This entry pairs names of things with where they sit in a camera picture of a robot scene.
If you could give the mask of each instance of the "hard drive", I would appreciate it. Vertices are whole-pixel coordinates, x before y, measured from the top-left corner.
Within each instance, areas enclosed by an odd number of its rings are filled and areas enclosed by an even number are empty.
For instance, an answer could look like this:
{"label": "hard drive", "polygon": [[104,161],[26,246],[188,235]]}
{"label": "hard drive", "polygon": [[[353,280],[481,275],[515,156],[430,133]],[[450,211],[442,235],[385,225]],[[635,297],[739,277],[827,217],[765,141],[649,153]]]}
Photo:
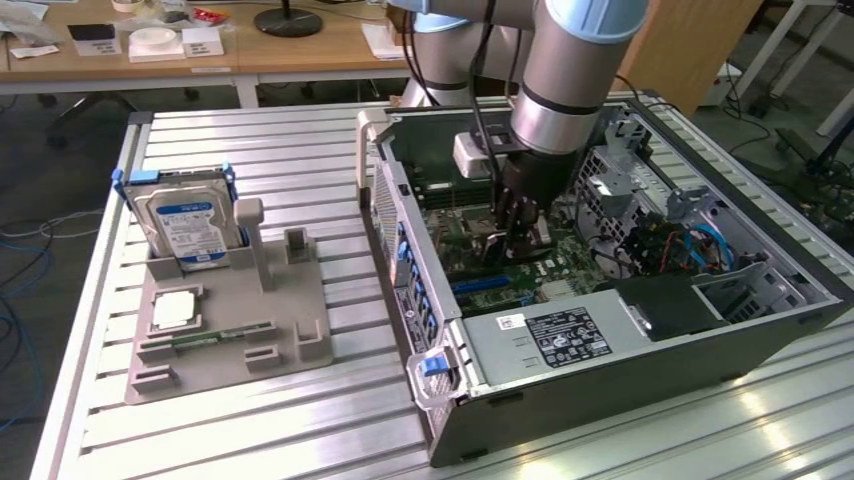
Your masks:
{"label": "hard drive", "polygon": [[192,171],[138,170],[113,187],[136,214],[156,258],[173,256],[185,272],[228,265],[226,250],[245,245],[233,218],[228,164]]}

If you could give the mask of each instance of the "black lamp base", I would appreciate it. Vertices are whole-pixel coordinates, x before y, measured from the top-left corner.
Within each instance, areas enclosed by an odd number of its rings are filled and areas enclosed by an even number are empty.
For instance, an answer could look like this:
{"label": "black lamp base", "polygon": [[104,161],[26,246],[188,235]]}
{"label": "black lamp base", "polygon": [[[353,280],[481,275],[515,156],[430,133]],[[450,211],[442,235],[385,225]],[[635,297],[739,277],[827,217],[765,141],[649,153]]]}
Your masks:
{"label": "black lamp base", "polygon": [[254,27],[276,37],[306,37],[322,29],[322,19],[313,13],[294,8],[290,9],[288,18],[284,16],[284,10],[274,8],[254,16]]}

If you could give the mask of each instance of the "blue ram slot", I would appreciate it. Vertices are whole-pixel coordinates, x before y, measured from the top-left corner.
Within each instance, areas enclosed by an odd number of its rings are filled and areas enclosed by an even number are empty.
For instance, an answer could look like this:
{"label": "blue ram slot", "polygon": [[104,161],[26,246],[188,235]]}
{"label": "blue ram slot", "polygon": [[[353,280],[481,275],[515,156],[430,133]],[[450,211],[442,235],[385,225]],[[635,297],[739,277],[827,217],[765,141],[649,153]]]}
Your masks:
{"label": "blue ram slot", "polygon": [[509,285],[509,277],[501,275],[500,277],[489,277],[479,280],[471,280],[468,282],[460,282],[450,285],[450,291],[453,295],[464,295],[466,293],[480,292],[492,288],[500,288]]}

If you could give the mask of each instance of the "power supply label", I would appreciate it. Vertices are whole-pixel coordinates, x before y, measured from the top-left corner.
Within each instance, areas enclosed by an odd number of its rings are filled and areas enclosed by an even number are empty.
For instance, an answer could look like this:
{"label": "power supply label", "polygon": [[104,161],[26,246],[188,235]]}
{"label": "power supply label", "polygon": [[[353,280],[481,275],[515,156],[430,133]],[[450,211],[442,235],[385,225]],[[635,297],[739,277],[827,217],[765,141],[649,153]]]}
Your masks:
{"label": "power supply label", "polygon": [[611,353],[585,308],[525,319],[533,342],[549,367],[563,367]]}

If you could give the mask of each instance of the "blue hard drive label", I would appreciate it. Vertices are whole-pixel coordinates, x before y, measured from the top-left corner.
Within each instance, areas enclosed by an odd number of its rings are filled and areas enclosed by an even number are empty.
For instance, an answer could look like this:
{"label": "blue hard drive label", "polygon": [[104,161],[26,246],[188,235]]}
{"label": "blue hard drive label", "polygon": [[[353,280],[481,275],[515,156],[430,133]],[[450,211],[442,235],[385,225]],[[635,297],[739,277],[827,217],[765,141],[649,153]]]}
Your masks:
{"label": "blue hard drive label", "polygon": [[212,203],[162,205],[156,212],[165,240],[182,262],[202,264],[225,256],[222,233],[210,223],[216,216]]}
{"label": "blue hard drive label", "polygon": [[157,207],[157,213],[160,215],[200,212],[204,210],[213,210],[213,204],[210,202],[184,203],[182,205],[164,205],[162,207]]}

